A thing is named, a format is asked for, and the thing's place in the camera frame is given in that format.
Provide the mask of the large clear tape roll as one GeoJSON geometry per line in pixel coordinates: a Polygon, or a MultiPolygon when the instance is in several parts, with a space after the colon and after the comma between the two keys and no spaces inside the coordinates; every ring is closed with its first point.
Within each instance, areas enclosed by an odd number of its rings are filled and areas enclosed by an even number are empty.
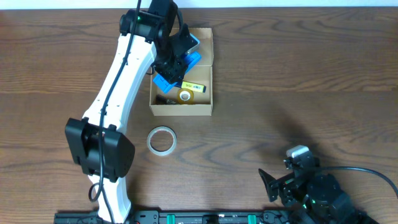
{"type": "Polygon", "coordinates": [[[177,135],[167,126],[158,126],[147,136],[147,147],[156,156],[168,156],[177,148],[177,135]]]}

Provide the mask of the small yellow tape roll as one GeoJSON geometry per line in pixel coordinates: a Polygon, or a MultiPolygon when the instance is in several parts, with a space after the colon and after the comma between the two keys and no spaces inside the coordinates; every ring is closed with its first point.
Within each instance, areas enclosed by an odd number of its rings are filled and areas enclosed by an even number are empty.
{"type": "Polygon", "coordinates": [[[177,101],[180,105],[192,105],[194,103],[194,93],[186,88],[181,88],[177,92],[177,101]]]}

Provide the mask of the black and white marker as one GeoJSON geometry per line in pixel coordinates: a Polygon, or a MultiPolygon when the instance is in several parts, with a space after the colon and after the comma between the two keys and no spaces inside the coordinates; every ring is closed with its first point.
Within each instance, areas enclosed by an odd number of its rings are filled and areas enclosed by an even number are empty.
{"type": "Polygon", "coordinates": [[[162,95],[157,95],[155,99],[158,105],[178,105],[178,102],[168,99],[162,95]]]}

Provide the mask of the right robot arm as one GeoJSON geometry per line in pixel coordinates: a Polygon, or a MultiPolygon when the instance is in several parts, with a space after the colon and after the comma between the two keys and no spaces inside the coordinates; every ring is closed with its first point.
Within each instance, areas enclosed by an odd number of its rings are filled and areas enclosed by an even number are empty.
{"type": "Polygon", "coordinates": [[[331,174],[306,172],[275,179],[258,170],[270,202],[278,198],[283,206],[295,209],[276,215],[277,223],[377,224],[366,212],[357,209],[331,174]]]}

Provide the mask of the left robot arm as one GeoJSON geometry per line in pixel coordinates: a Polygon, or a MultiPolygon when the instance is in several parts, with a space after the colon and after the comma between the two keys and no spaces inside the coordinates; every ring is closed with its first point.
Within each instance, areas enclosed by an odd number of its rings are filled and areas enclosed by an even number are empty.
{"type": "Polygon", "coordinates": [[[88,197],[99,209],[90,213],[58,213],[55,223],[131,223],[132,204],[126,175],[135,153],[126,137],[138,89],[147,74],[173,85],[189,65],[186,56],[199,42],[191,35],[172,0],[152,1],[121,16],[116,54],[94,102],[81,119],[69,119],[65,135],[72,159],[90,181],[88,197]]]}

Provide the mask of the yellow highlighter pen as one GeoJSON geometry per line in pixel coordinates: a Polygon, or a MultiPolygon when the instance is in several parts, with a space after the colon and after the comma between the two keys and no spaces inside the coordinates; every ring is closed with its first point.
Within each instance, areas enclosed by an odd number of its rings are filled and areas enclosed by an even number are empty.
{"type": "Polygon", "coordinates": [[[199,92],[199,93],[205,93],[206,92],[206,86],[198,83],[192,83],[192,82],[186,82],[183,81],[181,84],[181,88],[186,88],[191,91],[199,92]]]}

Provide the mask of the brown cardboard box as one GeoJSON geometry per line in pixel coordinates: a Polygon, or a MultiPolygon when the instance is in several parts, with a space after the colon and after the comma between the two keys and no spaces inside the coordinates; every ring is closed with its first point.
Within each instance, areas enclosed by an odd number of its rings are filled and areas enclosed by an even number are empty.
{"type": "Polygon", "coordinates": [[[186,82],[200,84],[206,87],[205,92],[193,93],[190,105],[167,105],[159,101],[156,96],[160,95],[168,100],[177,102],[179,89],[172,88],[164,93],[154,82],[150,83],[149,107],[155,116],[210,116],[213,109],[213,32],[210,28],[191,28],[193,34],[200,44],[196,49],[201,55],[199,62],[184,76],[186,82]]]}

